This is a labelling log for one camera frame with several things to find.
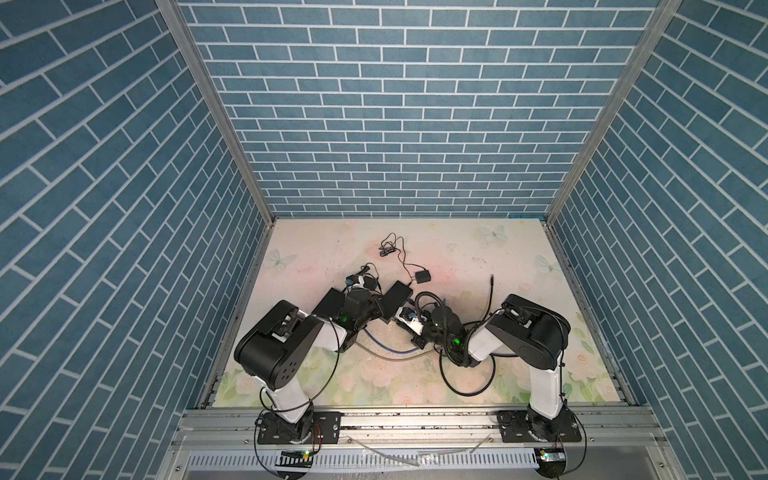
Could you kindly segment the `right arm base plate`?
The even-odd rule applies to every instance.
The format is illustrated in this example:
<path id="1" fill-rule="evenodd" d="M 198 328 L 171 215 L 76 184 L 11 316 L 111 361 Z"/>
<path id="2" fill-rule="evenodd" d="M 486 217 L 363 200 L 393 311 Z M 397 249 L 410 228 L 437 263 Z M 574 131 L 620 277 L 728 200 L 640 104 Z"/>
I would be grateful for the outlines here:
<path id="1" fill-rule="evenodd" d="M 554 419 L 548 419 L 531 408 L 500 410 L 496 415 L 504 443 L 556 443 L 583 440 L 577 417 L 566 407 Z"/>

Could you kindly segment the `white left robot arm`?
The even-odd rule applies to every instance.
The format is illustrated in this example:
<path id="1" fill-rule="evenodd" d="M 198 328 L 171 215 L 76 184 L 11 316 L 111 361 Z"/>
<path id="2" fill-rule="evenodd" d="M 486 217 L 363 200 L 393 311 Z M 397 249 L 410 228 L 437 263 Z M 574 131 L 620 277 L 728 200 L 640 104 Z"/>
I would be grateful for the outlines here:
<path id="1" fill-rule="evenodd" d="M 297 425 L 312 407 L 296 379 L 310 350 L 340 354 L 370 321 L 388 315 L 385 297 L 366 288 L 332 288 L 311 312 L 281 300 L 239 340 L 233 359 L 260 381 L 272 401 L 270 410 Z"/>

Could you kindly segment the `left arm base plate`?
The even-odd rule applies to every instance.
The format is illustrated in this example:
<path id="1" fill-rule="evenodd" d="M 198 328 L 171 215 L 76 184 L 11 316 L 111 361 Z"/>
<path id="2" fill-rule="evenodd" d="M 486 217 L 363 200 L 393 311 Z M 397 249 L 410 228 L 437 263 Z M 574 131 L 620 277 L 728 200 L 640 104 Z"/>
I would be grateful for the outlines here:
<path id="1" fill-rule="evenodd" d="M 259 445 L 308 444 L 313 434 L 319 434 L 323 444 L 337 444 L 341 419 L 339 411 L 308 409 L 297 423 L 290 423 L 277 413 L 265 411 L 256 442 Z"/>

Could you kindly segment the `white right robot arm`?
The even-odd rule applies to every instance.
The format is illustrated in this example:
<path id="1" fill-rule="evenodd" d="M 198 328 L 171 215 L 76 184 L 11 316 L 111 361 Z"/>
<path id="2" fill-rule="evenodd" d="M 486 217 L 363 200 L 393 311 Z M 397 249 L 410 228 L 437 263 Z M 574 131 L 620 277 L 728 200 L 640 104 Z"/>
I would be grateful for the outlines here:
<path id="1" fill-rule="evenodd" d="M 516 294 L 468 324 L 430 292 L 417 294 L 413 308 L 401 318 L 414 326 L 416 341 L 435 345 L 443 358 L 464 368 L 509 350 L 529 367 L 530 413 L 548 421 L 560 416 L 566 404 L 562 368 L 571 331 L 560 314 Z"/>

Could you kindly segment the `black network switch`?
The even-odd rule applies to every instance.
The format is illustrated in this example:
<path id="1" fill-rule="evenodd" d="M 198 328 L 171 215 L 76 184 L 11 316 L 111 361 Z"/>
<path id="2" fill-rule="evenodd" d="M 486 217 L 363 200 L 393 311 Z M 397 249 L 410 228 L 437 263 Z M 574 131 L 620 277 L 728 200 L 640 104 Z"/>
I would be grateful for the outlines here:
<path id="1" fill-rule="evenodd" d="M 411 296 L 413 295 L 413 289 L 402 283 L 396 281 L 379 299 L 378 306 L 381 312 L 380 318 L 389 323 L 397 314 L 397 311 L 404 306 Z"/>
<path id="2" fill-rule="evenodd" d="M 342 291 L 330 288 L 312 310 L 312 314 L 333 320 L 338 317 L 344 306 L 345 295 Z"/>

